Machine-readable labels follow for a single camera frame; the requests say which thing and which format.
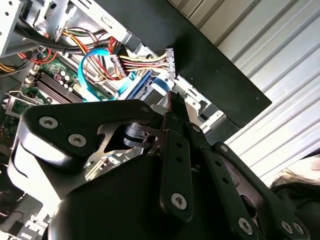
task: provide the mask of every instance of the metal sheet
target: metal sheet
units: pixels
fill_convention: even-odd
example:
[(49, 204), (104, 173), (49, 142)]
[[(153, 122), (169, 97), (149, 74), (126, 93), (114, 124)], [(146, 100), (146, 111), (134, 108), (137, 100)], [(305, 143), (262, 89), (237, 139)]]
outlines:
[(320, 147), (319, 17), (320, 0), (202, 0), (187, 15), (273, 102), (226, 141), (264, 181)]

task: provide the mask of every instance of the green circuit board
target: green circuit board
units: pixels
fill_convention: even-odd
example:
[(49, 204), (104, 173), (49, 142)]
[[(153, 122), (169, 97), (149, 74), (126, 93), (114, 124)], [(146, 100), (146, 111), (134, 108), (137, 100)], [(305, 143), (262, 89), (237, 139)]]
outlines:
[(70, 77), (71, 80), (73, 81), (78, 81), (78, 76), (69, 68), (67, 68), (65, 65), (63, 65), (59, 60), (55, 59), (50, 63), (47, 64), (42, 64), (40, 66), (41, 70), (44, 70), (48, 74), (50, 74), (52, 77), (54, 75), (61, 73), (64, 71), (66, 75)]

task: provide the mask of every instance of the capacitor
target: capacitor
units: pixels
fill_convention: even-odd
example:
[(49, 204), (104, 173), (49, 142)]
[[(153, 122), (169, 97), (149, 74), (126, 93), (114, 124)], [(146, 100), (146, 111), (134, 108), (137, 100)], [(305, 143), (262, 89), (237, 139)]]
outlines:
[(72, 87), (73, 85), (75, 85), (72, 81), (67, 81), (64, 83), (64, 88), (68, 89), (69, 87)]

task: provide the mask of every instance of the yellow wire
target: yellow wire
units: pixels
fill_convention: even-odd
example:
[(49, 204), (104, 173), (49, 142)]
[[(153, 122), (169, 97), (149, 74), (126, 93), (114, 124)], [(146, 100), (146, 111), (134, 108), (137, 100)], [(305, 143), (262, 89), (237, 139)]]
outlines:
[(0, 63), (2, 65), (2, 67), (4, 67), (5, 69), (11, 70), (11, 71), (15, 71), (15, 69), (12, 66), (6, 66), (2, 63)]
[(7, 70), (3, 64), (0, 63), (0, 69), (6, 73), (11, 73), (13, 70)]
[(139, 68), (133, 68), (133, 69), (127, 69), (127, 72), (135, 72), (140, 70), (153, 70), (157, 73), (166, 73), (167, 71), (163, 68), (156, 68), (156, 67), (139, 67)]
[(160, 61), (162, 59), (164, 59), (167, 56), (167, 54), (163, 54), (160, 57), (157, 58), (150, 58), (150, 59), (146, 59), (146, 58), (133, 58), (133, 57), (129, 57), (129, 56), (119, 56), (122, 59), (127, 59), (130, 61), (134, 61), (134, 62), (144, 62), (144, 63), (152, 63), (152, 62), (156, 62), (156, 61)]

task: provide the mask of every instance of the wire bundle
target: wire bundle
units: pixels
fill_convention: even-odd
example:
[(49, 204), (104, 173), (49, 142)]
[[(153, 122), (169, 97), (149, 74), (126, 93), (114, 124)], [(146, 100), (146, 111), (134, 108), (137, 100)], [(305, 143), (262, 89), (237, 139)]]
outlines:
[[(17, 25), (14, 28), (14, 32), (19, 34), (20, 36), (28, 39), (29, 41), (38, 44), (39, 46), (62, 52), (62, 53), (70, 53), (70, 54), (83, 54), (81, 49), (78, 46), (70, 46), (65, 45), (59, 42), (55, 42), (52, 39), (46, 38), (45, 36), (38, 33), (35, 29), (33, 29), (21, 16), (18, 18)], [(92, 49), (95, 47), (108, 47), (109, 40), (104, 39), (98, 42), (90, 43), (85, 45), (88, 49)]]
[[(63, 32), (62, 35), (69, 37), (82, 51), (82, 53), (84, 55), (86, 55), (87, 53), (90, 52), (90, 49), (87, 48), (77, 37), (75, 37), (74, 35), (68, 33), (68, 32)], [(112, 80), (112, 81), (117, 81), (120, 80), (118, 77), (113, 77), (106, 69), (105, 67), (105, 63), (104, 63), (104, 59), (101, 57), (100, 60), (95, 57), (95, 56), (90, 56), (88, 58), (86, 58), (86, 60), (88, 61), (88, 63), (94, 68), (94, 70), (97, 72), (97, 74), (100, 76), (100, 80), (98, 82), (101, 81), (105, 81), (105, 80)]]
[(153, 70), (157, 73), (168, 71), (167, 54), (157, 58), (133, 58), (128, 56), (119, 56), (126, 72), (136, 72), (143, 70)]

